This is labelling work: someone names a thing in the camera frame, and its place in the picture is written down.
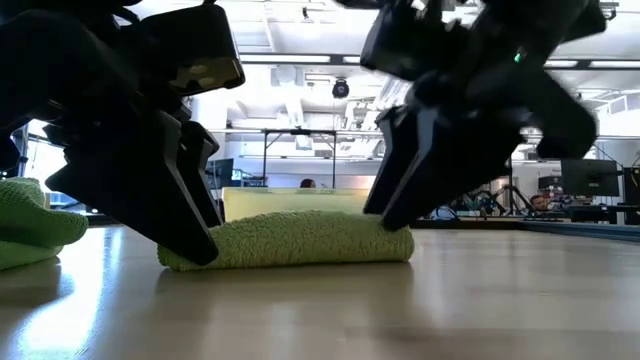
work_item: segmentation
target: yellow box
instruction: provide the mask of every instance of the yellow box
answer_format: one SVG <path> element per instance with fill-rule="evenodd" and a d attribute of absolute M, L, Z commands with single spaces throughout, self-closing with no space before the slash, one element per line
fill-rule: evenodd
<path fill-rule="evenodd" d="M 224 188 L 226 221 L 278 211 L 324 210 L 361 214 L 368 189 Z"/>

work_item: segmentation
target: table surface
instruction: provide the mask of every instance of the table surface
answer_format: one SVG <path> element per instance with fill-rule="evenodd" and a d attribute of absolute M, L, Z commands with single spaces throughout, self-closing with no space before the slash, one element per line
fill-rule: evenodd
<path fill-rule="evenodd" d="M 0 272 L 1 359 L 640 358 L 640 248 L 416 231 L 409 264 L 172 273 L 92 229 Z"/>

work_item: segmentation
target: folded towel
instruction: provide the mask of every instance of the folded towel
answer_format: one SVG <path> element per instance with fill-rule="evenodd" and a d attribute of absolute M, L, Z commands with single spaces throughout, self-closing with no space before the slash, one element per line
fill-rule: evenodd
<path fill-rule="evenodd" d="M 231 221 L 210 231 L 220 251 L 212 263 L 198 266 L 158 247 L 160 263 L 174 271 L 190 271 L 407 261 L 414 249 L 408 228 L 390 232 L 377 216 L 342 212 L 270 213 Z"/>
<path fill-rule="evenodd" d="M 45 208 L 38 180 L 0 181 L 0 270 L 56 256 L 88 225 L 82 215 Z"/>

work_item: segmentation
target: towel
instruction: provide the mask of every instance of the towel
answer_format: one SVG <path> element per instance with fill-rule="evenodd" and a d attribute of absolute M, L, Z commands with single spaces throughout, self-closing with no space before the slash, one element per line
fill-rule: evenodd
<path fill-rule="evenodd" d="M 413 254 L 408 228 L 390 232 L 377 216 L 330 211 L 275 212 L 210 229 L 220 255 L 195 265 L 158 247 L 158 260 L 174 271 L 305 264 L 407 261 Z"/>
<path fill-rule="evenodd" d="M 0 181 L 0 270 L 52 258 L 87 231 L 86 217 L 45 208 L 36 179 Z"/>

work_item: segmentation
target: green towel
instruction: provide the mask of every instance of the green towel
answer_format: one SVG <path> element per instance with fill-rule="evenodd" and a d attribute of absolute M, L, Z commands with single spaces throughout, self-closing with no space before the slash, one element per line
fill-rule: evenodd
<path fill-rule="evenodd" d="M 195 265 L 158 247 L 158 260 L 174 271 L 303 264 L 407 261 L 414 242 L 408 228 L 389 232 L 376 216 L 296 211 L 258 215 L 210 229 L 220 255 Z"/>
<path fill-rule="evenodd" d="M 87 231 L 86 217 L 45 208 L 36 179 L 0 181 L 0 270 L 52 258 Z"/>

